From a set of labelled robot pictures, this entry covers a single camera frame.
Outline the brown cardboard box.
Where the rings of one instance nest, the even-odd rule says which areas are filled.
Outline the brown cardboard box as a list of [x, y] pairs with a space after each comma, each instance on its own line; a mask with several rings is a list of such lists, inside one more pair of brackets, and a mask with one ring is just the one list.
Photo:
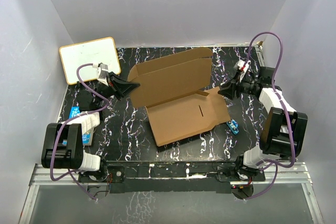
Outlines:
[[230, 121], [219, 88], [209, 86], [212, 73], [209, 48], [178, 52], [133, 66], [128, 81], [139, 83], [130, 93], [134, 108], [146, 109], [157, 146], [212, 130]]

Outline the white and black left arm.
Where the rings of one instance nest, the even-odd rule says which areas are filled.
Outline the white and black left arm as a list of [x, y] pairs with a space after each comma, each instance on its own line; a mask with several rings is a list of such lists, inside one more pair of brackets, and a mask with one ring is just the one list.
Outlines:
[[110, 97], [120, 100], [140, 84], [122, 80], [111, 72], [96, 89], [84, 82], [81, 86], [85, 89], [78, 95], [80, 113], [62, 123], [50, 123], [46, 128], [41, 164], [50, 170], [53, 181], [74, 172], [89, 172], [98, 182], [108, 177], [108, 168], [102, 165], [101, 157], [83, 149], [83, 135], [99, 126]]

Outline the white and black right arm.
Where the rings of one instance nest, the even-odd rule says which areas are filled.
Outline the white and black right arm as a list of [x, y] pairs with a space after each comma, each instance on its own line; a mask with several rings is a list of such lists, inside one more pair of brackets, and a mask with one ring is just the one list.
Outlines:
[[240, 180], [255, 177], [267, 164], [291, 168], [300, 154], [308, 116], [293, 109], [275, 85], [275, 69], [261, 67], [258, 77], [248, 80], [248, 68], [237, 67], [234, 77], [220, 85], [218, 94], [233, 99], [240, 94], [258, 98], [267, 110], [266, 123], [259, 143], [235, 161], [234, 174]]

